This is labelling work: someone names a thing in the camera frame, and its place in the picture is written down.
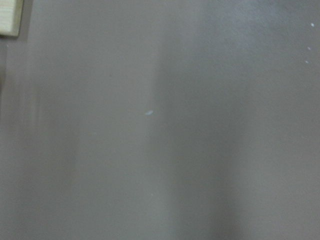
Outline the bamboo cutting board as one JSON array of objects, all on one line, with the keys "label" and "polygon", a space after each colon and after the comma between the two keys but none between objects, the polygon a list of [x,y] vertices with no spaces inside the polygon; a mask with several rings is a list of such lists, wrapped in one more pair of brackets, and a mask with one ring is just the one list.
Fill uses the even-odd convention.
[{"label": "bamboo cutting board", "polygon": [[19,36],[23,4],[23,0],[0,0],[1,36]]}]

